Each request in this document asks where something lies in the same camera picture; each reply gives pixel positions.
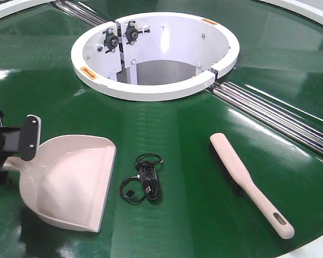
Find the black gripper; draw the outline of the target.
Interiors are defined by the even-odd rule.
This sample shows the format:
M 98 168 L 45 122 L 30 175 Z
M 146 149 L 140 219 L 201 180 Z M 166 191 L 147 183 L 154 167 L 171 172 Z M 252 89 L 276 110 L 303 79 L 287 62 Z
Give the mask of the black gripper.
M 0 127 L 3 125 L 2 117 L 0 110 Z M 5 153 L 17 154 L 24 161 L 32 160 L 38 152 L 40 134 L 41 118 L 33 114 L 25 117 L 21 127 L 3 127 L 3 136 L 0 134 L 0 170 L 8 157 Z

